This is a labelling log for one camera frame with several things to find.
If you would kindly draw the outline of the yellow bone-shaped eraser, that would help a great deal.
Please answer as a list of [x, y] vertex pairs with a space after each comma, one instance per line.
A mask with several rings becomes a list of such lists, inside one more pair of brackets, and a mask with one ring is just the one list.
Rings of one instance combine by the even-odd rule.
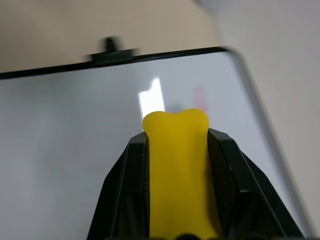
[[208, 152], [209, 118], [200, 109], [156, 111], [142, 121], [149, 139], [151, 237], [221, 237]]

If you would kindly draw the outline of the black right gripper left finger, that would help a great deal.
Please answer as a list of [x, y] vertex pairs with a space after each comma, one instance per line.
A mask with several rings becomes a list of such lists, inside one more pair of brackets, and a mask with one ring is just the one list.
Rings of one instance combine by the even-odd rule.
[[103, 182], [87, 240], [150, 237], [149, 139], [132, 137]]

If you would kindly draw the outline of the black-framed whiteboard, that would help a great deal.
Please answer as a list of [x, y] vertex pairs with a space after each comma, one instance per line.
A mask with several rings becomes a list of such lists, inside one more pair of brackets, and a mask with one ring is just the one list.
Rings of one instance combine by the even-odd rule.
[[0, 240], [85, 240], [103, 181], [154, 111], [204, 110], [312, 234], [244, 63], [220, 47], [0, 73]]

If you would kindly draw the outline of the black whiteboard clip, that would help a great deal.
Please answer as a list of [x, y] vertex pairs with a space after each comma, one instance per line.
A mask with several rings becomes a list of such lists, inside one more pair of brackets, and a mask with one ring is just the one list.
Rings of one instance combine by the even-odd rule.
[[93, 64], [111, 64], [132, 60], [137, 55], [136, 48], [124, 49], [118, 36], [108, 36], [102, 41], [102, 51], [89, 55]]

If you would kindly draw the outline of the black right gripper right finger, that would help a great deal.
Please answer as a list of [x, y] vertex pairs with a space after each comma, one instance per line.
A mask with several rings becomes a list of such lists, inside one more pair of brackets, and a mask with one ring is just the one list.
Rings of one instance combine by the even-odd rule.
[[229, 240], [303, 239], [273, 185], [226, 133], [207, 132], [218, 219]]

